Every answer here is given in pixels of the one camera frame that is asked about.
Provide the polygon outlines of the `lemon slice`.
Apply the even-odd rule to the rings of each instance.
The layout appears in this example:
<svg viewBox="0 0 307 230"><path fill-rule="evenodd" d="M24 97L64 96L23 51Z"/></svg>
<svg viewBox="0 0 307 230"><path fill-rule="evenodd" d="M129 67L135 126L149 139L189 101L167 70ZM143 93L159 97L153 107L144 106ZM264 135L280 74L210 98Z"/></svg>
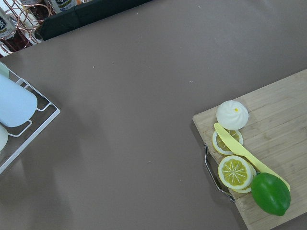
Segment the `lemon slice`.
<svg viewBox="0 0 307 230"><path fill-rule="evenodd" d="M237 142L243 145L242 134L238 130L226 130ZM233 152L225 145L222 139L219 137L216 131L213 133L212 137L213 147L223 155L233 155Z"/></svg>
<svg viewBox="0 0 307 230"><path fill-rule="evenodd" d="M251 183L256 176L256 170L245 159L230 155L219 163L218 176L226 187L244 194L251 192Z"/></svg>

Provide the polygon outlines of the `white steamed bun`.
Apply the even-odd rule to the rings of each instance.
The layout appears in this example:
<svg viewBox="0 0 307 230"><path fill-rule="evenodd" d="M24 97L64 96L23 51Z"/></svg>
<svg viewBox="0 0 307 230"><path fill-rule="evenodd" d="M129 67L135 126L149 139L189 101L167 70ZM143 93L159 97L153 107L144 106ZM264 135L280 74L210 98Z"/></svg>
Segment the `white steamed bun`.
<svg viewBox="0 0 307 230"><path fill-rule="evenodd" d="M218 123L225 129L239 130L247 124L249 113L242 103L230 100L218 106L216 118Z"/></svg>

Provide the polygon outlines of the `yellow plastic knife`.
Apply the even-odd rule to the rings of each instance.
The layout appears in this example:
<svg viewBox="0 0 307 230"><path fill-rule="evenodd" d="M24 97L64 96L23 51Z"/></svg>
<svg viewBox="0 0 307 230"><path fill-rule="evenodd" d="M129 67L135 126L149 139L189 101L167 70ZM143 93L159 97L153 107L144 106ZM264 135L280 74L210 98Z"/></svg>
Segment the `yellow plastic knife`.
<svg viewBox="0 0 307 230"><path fill-rule="evenodd" d="M284 182L287 186L288 190L291 191L290 184L283 179L280 175L278 175L275 171L261 162L258 158L256 158L253 154L251 154L243 145L241 145L238 141L236 141L219 123L214 123L214 129L217 132L218 136L224 142L224 144L235 154L239 156L243 156L247 158L260 172L269 173Z"/></svg>

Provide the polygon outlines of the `white dish rack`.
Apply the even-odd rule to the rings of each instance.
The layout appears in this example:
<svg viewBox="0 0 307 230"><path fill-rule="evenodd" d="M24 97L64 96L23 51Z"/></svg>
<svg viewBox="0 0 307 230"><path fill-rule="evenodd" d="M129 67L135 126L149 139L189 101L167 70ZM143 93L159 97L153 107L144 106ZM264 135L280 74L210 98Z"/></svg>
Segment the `white dish rack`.
<svg viewBox="0 0 307 230"><path fill-rule="evenodd" d="M29 150L37 136L60 114L60 109L27 80L19 77L5 64L0 75L32 93L37 99L35 112L19 126L0 124L0 174L7 172Z"/></svg>

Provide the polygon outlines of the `light blue cup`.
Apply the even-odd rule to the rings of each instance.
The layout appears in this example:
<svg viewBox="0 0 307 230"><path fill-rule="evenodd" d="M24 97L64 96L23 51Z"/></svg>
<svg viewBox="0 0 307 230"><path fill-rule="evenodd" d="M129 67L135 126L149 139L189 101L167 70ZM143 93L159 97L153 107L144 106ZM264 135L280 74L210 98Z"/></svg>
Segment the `light blue cup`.
<svg viewBox="0 0 307 230"><path fill-rule="evenodd" d="M13 82L0 76L0 122L7 127L17 127L28 121L37 107L36 96Z"/></svg>

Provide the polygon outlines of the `green lime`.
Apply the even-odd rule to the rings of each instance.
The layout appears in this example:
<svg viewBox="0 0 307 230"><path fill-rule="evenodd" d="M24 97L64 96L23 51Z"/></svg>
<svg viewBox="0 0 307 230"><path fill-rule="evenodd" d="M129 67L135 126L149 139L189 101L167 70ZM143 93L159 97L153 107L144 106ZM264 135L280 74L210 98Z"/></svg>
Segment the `green lime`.
<svg viewBox="0 0 307 230"><path fill-rule="evenodd" d="M256 204L269 214L283 216L290 207L290 191L275 175L257 174L251 183L251 193Z"/></svg>

